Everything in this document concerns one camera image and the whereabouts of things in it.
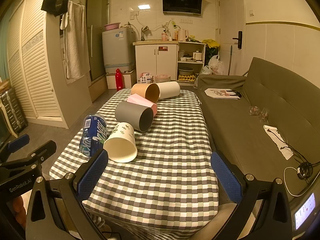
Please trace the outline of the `tan paper cup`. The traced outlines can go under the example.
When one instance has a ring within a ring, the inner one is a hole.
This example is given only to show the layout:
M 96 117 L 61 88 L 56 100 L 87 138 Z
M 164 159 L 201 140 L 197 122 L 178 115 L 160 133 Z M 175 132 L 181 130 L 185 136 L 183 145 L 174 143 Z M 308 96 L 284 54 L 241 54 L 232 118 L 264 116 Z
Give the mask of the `tan paper cup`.
M 143 98 L 156 103 L 159 99 L 160 90 L 156 83 L 137 83 L 131 88 L 131 94 L 138 94 Z

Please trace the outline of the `white floral paper cup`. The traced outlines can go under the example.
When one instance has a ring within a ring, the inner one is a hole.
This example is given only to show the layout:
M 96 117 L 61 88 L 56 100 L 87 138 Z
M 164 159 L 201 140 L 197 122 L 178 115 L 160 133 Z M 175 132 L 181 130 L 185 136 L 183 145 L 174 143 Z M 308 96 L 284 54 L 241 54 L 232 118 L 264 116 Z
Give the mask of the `white floral paper cup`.
M 107 151 L 112 161 L 117 163 L 133 161 L 137 156 L 133 127 L 127 122 L 119 122 L 104 142 L 103 149 Z

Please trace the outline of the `grey paper cup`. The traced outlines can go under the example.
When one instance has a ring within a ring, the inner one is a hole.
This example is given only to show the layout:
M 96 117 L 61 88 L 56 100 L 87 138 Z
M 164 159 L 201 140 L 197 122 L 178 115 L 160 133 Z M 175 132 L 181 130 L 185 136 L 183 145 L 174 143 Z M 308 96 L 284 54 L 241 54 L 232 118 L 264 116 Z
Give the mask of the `grey paper cup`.
M 114 114 L 118 122 L 127 122 L 140 132 L 146 132 L 153 122 L 152 108 L 127 101 L 119 103 Z

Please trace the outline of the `pink paper cup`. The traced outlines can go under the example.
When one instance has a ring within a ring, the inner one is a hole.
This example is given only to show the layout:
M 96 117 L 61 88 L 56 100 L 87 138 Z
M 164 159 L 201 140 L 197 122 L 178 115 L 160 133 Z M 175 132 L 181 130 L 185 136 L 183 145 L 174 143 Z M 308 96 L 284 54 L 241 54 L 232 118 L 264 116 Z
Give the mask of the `pink paper cup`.
M 132 94 L 127 98 L 127 102 L 134 103 L 137 105 L 145 106 L 145 107 L 150 107 L 153 111 L 153 116 L 157 114 L 157 104 L 138 95 L 138 94 Z

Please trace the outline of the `silver suitcase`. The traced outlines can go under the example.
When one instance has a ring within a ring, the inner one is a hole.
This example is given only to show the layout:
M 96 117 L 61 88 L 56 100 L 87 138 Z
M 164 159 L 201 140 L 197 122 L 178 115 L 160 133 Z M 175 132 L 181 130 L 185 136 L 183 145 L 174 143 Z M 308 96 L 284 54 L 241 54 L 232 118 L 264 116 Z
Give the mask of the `silver suitcase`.
M 7 122 L 9 132 L 17 138 L 19 133 L 27 126 L 27 121 L 13 88 L 9 88 L 1 93 L 1 110 Z

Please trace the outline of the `white paper on sofa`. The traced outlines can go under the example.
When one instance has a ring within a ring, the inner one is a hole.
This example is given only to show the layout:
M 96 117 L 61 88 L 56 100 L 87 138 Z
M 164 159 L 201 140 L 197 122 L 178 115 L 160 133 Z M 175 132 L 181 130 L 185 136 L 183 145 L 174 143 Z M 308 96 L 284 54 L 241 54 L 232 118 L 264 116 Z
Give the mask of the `white paper on sofa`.
M 272 139 L 277 145 L 278 150 L 282 153 L 286 160 L 289 160 L 293 156 L 293 151 L 289 148 L 288 144 L 283 140 L 281 135 L 278 133 L 276 127 L 264 125 L 263 126 L 266 134 Z

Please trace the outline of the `grey sofa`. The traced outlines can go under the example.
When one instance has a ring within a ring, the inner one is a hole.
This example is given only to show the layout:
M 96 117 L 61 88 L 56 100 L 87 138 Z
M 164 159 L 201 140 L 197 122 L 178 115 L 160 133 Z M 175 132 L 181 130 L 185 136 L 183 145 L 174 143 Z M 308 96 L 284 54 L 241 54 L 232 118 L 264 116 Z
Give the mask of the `grey sofa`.
M 242 97 L 214 99 L 207 88 Z M 319 88 L 295 72 L 255 57 L 246 76 L 200 75 L 198 96 L 215 146 L 243 173 L 282 178 L 292 198 L 319 187 Z M 263 126 L 276 127 L 293 151 L 286 160 Z

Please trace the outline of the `white louvered wardrobe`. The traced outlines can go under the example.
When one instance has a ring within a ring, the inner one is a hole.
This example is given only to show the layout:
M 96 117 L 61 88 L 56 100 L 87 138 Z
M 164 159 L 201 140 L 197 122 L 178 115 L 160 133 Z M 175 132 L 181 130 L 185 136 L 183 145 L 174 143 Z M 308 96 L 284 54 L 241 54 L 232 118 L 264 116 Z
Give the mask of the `white louvered wardrobe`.
M 50 76 L 42 2 L 21 0 L 10 16 L 7 38 L 10 82 L 29 122 L 65 128 Z

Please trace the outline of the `red thermos bottle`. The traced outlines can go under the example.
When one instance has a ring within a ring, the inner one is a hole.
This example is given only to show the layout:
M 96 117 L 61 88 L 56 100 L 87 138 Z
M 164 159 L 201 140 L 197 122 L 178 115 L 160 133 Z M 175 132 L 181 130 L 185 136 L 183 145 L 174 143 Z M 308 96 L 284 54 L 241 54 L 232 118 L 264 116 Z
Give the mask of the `red thermos bottle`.
M 122 75 L 122 73 L 121 73 L 119 68 L 116 69 L 115 80 L 116 80 L 116 89 L 117 89 L 117 91 L 122 90 L 124 88 L 123 75 Z

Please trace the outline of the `white plastic bag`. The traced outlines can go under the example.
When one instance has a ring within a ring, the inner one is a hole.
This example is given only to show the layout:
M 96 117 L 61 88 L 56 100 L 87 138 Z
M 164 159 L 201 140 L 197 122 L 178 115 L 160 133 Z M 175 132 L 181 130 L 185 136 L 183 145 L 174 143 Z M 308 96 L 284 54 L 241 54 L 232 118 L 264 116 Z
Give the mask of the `white plastic bag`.
M 220 61 L 219 55 L 214 55 L 208 62 L 208 66 L 214 75 L 223 75 L 223 63 Z

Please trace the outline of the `small carton box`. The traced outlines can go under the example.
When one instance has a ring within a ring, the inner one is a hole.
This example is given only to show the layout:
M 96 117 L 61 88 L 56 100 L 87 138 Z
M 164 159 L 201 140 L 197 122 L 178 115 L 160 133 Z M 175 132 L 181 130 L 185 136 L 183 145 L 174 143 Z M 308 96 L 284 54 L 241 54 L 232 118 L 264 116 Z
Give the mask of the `small carton box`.
M 140 83 L 153 83 L 153 76 L 150 73 L 141 73 L 139 80 Z

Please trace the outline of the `hanging grey towel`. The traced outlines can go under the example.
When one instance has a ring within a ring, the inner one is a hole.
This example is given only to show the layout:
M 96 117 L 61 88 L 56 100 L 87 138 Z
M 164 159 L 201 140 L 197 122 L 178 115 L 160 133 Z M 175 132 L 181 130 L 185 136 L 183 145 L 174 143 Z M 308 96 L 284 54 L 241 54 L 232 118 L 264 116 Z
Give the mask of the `hanging grey towel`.
M 68 1 L 60 29 L 63 31 L 66 79 L 72 83 L 90 71 L 87 44 L 86 8 Z

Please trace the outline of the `white washing machine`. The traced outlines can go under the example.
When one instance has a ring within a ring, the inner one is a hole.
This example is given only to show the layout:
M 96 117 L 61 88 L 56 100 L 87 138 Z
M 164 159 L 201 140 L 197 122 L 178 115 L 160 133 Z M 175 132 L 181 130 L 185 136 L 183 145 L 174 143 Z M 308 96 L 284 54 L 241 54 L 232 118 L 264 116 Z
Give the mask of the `white washing machine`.
M 135 32 L 132 28 L 118 28 L 102 32 L 103 58 L 106 74 L 122 73 L 135 68 Z

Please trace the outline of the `black hanging bag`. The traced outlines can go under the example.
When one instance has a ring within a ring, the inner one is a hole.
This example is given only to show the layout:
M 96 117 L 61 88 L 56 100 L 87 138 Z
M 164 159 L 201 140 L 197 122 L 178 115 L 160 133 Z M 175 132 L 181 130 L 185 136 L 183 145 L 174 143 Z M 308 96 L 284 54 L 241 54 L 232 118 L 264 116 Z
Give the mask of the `black hanging bag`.
M 60 16 L 68 11 L 68 0 L 43 0 L 41 10 Z

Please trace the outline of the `white electric kettle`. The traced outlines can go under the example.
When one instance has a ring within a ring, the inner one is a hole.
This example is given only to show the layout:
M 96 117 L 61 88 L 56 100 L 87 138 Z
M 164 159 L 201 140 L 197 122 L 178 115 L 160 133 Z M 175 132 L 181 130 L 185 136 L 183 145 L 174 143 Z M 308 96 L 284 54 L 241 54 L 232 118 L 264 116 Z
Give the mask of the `white electric kettle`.
M 188 33 L 188 30 L 186 29 L 179 29 L 178 32 L 177 32 L 177 40 L 178 41 L 188 41 L 188 38 L 189 38 L 189 33 Z

